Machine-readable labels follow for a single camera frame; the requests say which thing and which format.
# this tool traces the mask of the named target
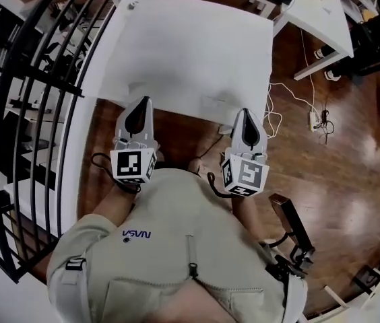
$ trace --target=cable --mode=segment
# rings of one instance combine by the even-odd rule
[[[215,145],[217,145],[217,144],[223,139],[223,136],[224,136],[224,134],[222,134],[222,135],[217,139],[217,141],[215,141],[211,146],[209,146],[208,149],[207,149],[205,152],[203,152],[201,155],[198,155],[197,157],[194,157],[192,160],[194,160],[194,159],[202,159],[202,157],[204,157],[205,155],[207,155],[207,153],[208,153],[209,151],[211,151],[212,148],[213,148]]]
[[[270,83],[270,85],[283,85],[284,88],[287,89],[287,90],[292,94],[292,96],[293,96],[293,98],[294,98],[295,100],[300,100],[301,102],[304,102],[305,104],[307,104],[308,106],[310,106],[310,108],[312,108],[312,109],[314,110],[314,112],[316,113],[317,118],[320,120],[320,114],[319,114],[319,112],[317,111],[317,109],[314,107],[314,105],[308,103],[306,100],[304,100],[304,99],[302,99],[302,98],[298,98],[298,97],[296,97],[296,96],[294,95],[294,93],[292,92],[292,90],[291,90],[289,87],[287,87],[287,86],[284,85],[283,83]]]
[[[272,138],[274,138],[274,137],[277,136],[278,129],[280,128],[280,125],[281,125],[281,123],[283,121],[283,116],[280,113],[278,113],[278,112],[274,112],[274,103],[272,102],[272,98],[271,98],[270,92],[271,92],[271,84],[270,84],[270,86],[268,88],[268,98],[269,98],[269,101],[271,102],[271,107],[270,107],[269,103],[266,102],[267,114],[263,117],[263,119],[268,118],[268,124],[270,125],[270,127],[272,129],[272,135],[268,135],[267,134],[268,139],[272,139]],[[272,126],[272,123],[271,123],[271,119],[270,119],[270,115],[271,114],[280,116],[280,121],[277,124],[277,129],[275,129],[275,130],[274,130],[274,127]]]
[[[308,63],[308,61],[307,61],[307,52],[305,51],[303,29],[299,29],[299,30],[300,30],[300,39],[301,39],[302,42],[303,42],[304,59],[305,59],[305,63],[307,64],[307,67],[308,67],[308,66],[309,66],[309,63]],[[311,74],[310,74],[310,81],[311,81],[311,86],[313,87],[313,104],[311,104],[311,106],[312,106],[312,108],[314,108],[314,101],[315,101],[315,96],[316,96],[316,89],[314,88],[313,78],[311,77]]]
[[[332,134],[335,131],[334,124],[332,123],[332,121],[328,120],[328,118],[329,118],[329,111],[326,108],[328,97],[329,97],[329,93],[328,93],[328,95],[326,95],[325,104],[323,105],[321,122],[320,122],[320,124],[318,124],[316,126],[317,129],[318,128],[322,128],[322,131],[323,131],[323,134],[320,135],[320,137],[319,137],[319,144],[321,144],[321,145],[327,145],[327,137],[328,137],[328,135]],[[329,125],[332,126],[332,131],[328,131],[327,126],[329,126]],[[325,137],[325,142],[321,143],[320,142],[320,138],[322,138],[323,136]]]
[[[214,191],[214,194],[216,194],[218,197],[221,197],[223,199],[231,199],[234,197],[238,197],[238,195],[236,194],[231,194],[231,193],[226,194],[223,192],[219,192],[214,184],[216,181],[216,175],[214,175],[212,172],[208,172],[207,177],[208,177],[208,183],[210,183],[212,191]]]
[[[93,164],[94,166],[97,166],[98,168],[104,170],[106,172],[106,174],[108,175],[108,177],[121,189],[121,190],[124,190],[125,192],[128,192],[129,194],[137,194],[139,191],[141,191],[141,186],[140,185],[137,185],[135,184],[135,187],[136,189],[131,189],[129,188],[128,186],[125,186],[123,183],[120,183],[118,180],[115,180],[114,179],[114,176],[112,175],[112,172],[109,171],[108,168],[104,167],[103,165],[99,164],[99,163],[96,163],[94,161],[94,158],[95,157],[103,157],[103,158],[106,158],[108,161],[110,161],[110,157],[104,153],[101,153],[101,152],[98,152],[98,153],[95,153],[91,156],[91,164]]]

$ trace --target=shoe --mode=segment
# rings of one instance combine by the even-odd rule
[[[341,75],[338,77],[334,77],[332,71],[324,71],[323,74],[325,75],[325,79],[330,81],[338,81],[341,78]]]
[[[320,60],[320,59],[323,59],[324,56],[322,54],[322,50],[321,49],[318,49],[314,52],[314,57],[317,59],[317,60]]]

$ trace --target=wooden floor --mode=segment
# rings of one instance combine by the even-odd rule
[[[304,40],[313,62],[313,50],[320,43],[305,32]],[[287,25],[274,40],[271,81],[283,82],[296,96],[311,101],[310,80],[293,80],[294,73],[304,66],[300,30]],[[327,102],[335,131],[323,145],[322,134],[307,128],[308,106],[274,86],[274,110],[283,115],[283,122],[278,136],[268,143],[270,172],[265,191],[256,197],[266,238],[278,239],[284,233],[268,201],[268,196],[277,192],[292,199],[316,247],[307,277],[307,316],[335,305],[324,292],[325,285],[347,301],[359,293],[350,282],[353,275],[362,265],[373,266],[380,260],[380,73],[353,82],[343,77],[335,83],[316,73],[313,81],[315,105],[320,111]],[[98,102],[81,177],[80,216],[91,212],[112,186],[90,165],[89,158],[94,152],[111,149],[120,112],[110,102]],[[155,111],[154,125],[166,160],[178,168],[185,168],[218,138],[218,125],[177,114]],[[217,177],[219,153],[229,143],[228,137],[223,138],[203,159]],[[291,248],[287,243],[280,246],[285,252]]]

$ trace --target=strap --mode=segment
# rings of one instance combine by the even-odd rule
[[[286,307],[282,323],[296,323],[304,312],[305,302],[307,301],[307,282],[300,277],[289,274]]]
[[[92,323],[83,256],[70,259],[54,272],[49,283],[49,297],[64,322]]]

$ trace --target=white cable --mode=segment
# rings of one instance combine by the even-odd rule
[[[307,61],[307,53],[305,51],[305,45],[304,45],[304,36],[303,36],[303,29],[299,29],[300,30],[300,39],[302,40],[303,42],[303,48],[304,48],[304,58],[305,58],[305,63],[307,64],[307,67],[309,66],[309,63]],[[310,81],[311,81],[311,86],[313,87],[313,104],[311,104],[311,109],[314,109],[314,101],[315,101],[315,95],[316,95],[316,90],[314,88],[314,83],[313,83],[313,78],[311,77],[311,74],[310,74]]]
[[[316,113],[316,115],[317,115],[317,118],[320,119],[319,112],[318,112],[317,109],[314,107],[314,105],[308,103],[306,100],[304,100],[304,99],[302,99],[302,98],[298,98],[298,97],[296,97],[296,96],[294,95],[294,93],[292,92],[292,90],[291,90],[289,87],[287,87],[287,86],[284,85],[283,83],[270,83],[270,84],[271,84],[271,85],[283,85],[284,88],[287,89],[287,90],[292,94],[292,96],[293,96],[294,99],[296,99],[296,100],[300,100],[301,102],[304,102],[305,104],[307,104],[310,108],[312,108],[312,109],[315,111],[315,113]]]
[[[263,119],[268,118],[268,124],[270,125],[271,130],[272,130],[272,135],[267,134],[268,139],[272,139],[273,137],[277,136],[278,129],[280,128],[280,125],[281,125],[281,123],[283,121],[283,116],[280,113],[278,113],[278,112],[274,112],[274,103],[272,102],[272,99],[271,99],[271,96],[270,96],[270,91],[271,91],[271,83],[270,83],[270,86],[269,86],[269,89],[268,89],[268,98],[270,99],[271,107],[270,107],[269,103],[266,102],[267,113],[263,117]],[[280,116],[280,121],[278,122],[276,129],[274,129],[274,127],[272,126],[271,119],[270,119],[270,115],[271,114]]]

